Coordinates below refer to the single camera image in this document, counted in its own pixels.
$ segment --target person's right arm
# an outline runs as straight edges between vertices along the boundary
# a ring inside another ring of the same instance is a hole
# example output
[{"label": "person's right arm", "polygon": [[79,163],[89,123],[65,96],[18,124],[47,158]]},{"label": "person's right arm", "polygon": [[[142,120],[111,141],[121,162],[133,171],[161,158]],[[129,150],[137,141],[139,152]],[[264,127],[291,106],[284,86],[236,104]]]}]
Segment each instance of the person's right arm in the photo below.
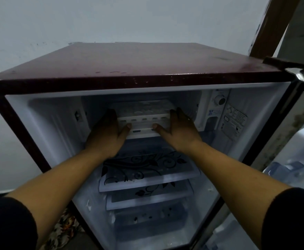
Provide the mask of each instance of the person's right arm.
[{"label": "person's right arm", "polygon": [[216,187],[253,242],[260,248],[265,214],[274,198],[290,186],[228,157],[202,142],[181,109],[171,111],[171,129],[153,128],[177,151],[188,155]]}]

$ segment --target patterned fabric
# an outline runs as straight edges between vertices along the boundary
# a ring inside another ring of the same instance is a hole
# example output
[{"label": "patterned fabric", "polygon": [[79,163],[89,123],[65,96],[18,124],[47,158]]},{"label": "patterned fabric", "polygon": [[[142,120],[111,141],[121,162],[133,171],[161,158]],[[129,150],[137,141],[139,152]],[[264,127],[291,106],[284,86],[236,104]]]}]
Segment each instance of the patterned fabric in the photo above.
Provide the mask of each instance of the patterned fabric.
[{"label": "patterned fabric", "polygon": [[66,208],[50,233],[47,242],[40,250],[56,250],[63,248],[78,232],[85,232],[75,216]]}]

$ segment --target white wall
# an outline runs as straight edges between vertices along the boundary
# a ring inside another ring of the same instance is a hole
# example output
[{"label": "white wall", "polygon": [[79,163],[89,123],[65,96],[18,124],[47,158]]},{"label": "white wall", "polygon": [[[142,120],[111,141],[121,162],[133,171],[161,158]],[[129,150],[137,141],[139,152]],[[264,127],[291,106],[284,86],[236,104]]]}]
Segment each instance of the white wall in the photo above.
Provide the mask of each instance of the white wall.
[{"label": "white wall", "polygon": [[[268,0],[0,0],[0,71],[71,42],[197,42],[247,54]],[[0,191],[39,173],[0,116]]]}]

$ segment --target person's left hand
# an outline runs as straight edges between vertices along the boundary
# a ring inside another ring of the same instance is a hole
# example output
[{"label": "person's left hand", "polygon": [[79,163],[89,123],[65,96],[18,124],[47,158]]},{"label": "person's left hand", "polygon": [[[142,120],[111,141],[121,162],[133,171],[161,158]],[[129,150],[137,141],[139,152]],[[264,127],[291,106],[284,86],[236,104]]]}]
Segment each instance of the person's left hand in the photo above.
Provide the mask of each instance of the person's left hand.
[{"label": "person's left hand", "polygon": [[127,124],[119,133],[116,112],[108,109],[88,136],[85,151],[99,154],[104,159],[114,157],[123,146],[131,127],[131,124]]}]

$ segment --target sleeve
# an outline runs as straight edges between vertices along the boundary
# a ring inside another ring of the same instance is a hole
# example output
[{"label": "sleeve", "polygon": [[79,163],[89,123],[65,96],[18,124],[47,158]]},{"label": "sleeve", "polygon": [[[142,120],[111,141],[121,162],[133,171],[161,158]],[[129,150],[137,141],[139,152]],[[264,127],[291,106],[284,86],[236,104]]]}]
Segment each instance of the sleeve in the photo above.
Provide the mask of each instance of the sleeve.
[{"label": "sleeve", "polygon": [[11,197],[0,198],[0,249],[36,248],[37,228],[30,211]]},{"label": "sleeve", "polygon": [[263,221],[262,249],[304,249],[304,189],[287,189],[272,201]]}]

